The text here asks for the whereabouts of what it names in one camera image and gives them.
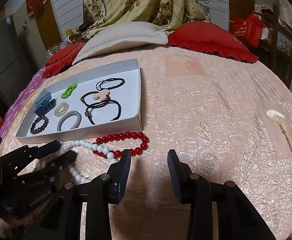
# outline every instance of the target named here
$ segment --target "white bead necklace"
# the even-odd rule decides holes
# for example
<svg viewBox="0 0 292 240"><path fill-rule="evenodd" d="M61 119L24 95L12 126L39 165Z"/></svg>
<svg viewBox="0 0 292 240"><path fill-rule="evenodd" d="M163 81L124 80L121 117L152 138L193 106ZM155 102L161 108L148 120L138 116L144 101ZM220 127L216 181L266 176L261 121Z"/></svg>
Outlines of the white bead necklace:
<svg viewBox="0 0 292 240"><path fill-rule="evenodd" d="M110 164L117 163L118 160L115 159L115 155L110 151L108 147L103 147L102 145L98 145L96 143L90 143L85 140L73 140L73 141L68 141L65 143L59 150L61 154L64 154L68 152L72 147L75 146L83 146L86 147L89 150L94 150L98 151L99 153L107 154L107 159L109 160ZM75 181L78 184L83 184L87 182L91 182L91 179L88 179L81 175L78 171L76 171L73 167L68 166L70 174L75 178Z"/></svg>

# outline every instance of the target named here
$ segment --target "silver crystal bangle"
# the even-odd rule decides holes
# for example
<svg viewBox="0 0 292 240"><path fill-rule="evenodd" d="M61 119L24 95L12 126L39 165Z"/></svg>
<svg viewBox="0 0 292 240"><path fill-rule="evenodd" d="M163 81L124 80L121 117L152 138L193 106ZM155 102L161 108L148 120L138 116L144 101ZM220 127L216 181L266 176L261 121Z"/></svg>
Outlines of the silver crystal bangle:
<svg viewBox="0 0 292 240"><path fill-rule="evenodd" d="M82 121L82 116L79 112L77 111L69 111L68 113L66 113L58 122L57 124L57 132L60 132L62 130L62 124L63 122L65 122L65 120L73 115L77 116L77 120L75 122L75 124L71 127L71 129L75 129L78 128L80 125L80 122Z"/></svg>
<svg viewBox="0 0 292 240"><path fill-rule="evenodd" d="M57 117L62 117L69 109L69 104L66 102L61 103L59 106L56 107L54 115Z"/></svg>

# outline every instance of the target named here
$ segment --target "bed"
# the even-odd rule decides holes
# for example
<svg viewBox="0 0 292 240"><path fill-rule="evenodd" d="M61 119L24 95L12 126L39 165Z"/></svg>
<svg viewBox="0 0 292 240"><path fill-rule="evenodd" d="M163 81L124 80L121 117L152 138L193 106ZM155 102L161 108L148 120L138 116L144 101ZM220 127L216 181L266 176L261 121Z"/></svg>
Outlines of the bed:
<svg viewBox="0 0 292 240"><path fill-rule="evenodd" d="M289 120L287 135L292 143L292 94L259 61L246 64L149 44L85 60L45 80L39 71L5 119L0 155L22 146L15 134L44 87L130 58L137 58L141 67L142 127L150 142L148 150L132 158L121 204L110 206L113 239L186 237L190 206L177 202L167 167L167 153L175 149L182 162L209 181L235 181L276 239L285 240L292 233L292 153L281 148L286 140L274 136L272 121L264 113L269 107L280 107ZM136 147L132 140L108 144ZM73 150L79 153L75 166L81 174L94 178L107 171L107 160L82 146ZM34 160L23 172L43 165ZM71 175L63 171L60 183L69 180ZM85 208L81 239L85 239L84 225Z"/></svg>

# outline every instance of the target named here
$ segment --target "red pillow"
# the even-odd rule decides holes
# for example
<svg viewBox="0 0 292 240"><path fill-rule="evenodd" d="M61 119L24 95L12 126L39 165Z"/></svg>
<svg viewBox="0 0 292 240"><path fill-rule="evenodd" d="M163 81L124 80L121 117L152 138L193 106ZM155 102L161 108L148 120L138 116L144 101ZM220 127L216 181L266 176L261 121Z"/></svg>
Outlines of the red pillow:
<svg viewBox="0 0 292 240"><path fill-rule="evenodd" d="M231 33L207 22L187 22L168 36L168 46L176 46L197 52L231 57L238 61L255 63L258 57Z"/></svg>
<svg viewBox="0 0 292 240"><path fill-rule="evenodd" d="M59 73L59 71L61 71L64 67L71 64L84 45L85 43L78 42L63 48L59 52L52 55L46 62L46 70L42 74L42 77L52 77Z"/></svg>

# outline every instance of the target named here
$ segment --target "dark brown bead bracelet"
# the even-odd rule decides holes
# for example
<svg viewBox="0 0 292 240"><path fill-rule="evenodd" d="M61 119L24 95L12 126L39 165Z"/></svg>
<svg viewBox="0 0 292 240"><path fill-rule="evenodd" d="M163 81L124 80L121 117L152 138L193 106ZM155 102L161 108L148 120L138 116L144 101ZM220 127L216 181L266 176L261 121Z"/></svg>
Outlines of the dark brown bead bracelet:
<svg viewBox="0 0 292 240"><path fill-rule="evenodd" d="M36 124L38 124L40 120L44 120L43 125L41 127L35 128ZM31 127L30 127L30 133L31 134L41 133L42 131L45 130L45 128L47 127L48 123L49 123L49 119L46 116L42 115L42 116L37 117L34 120L34 122L32 123Z"/></svg>

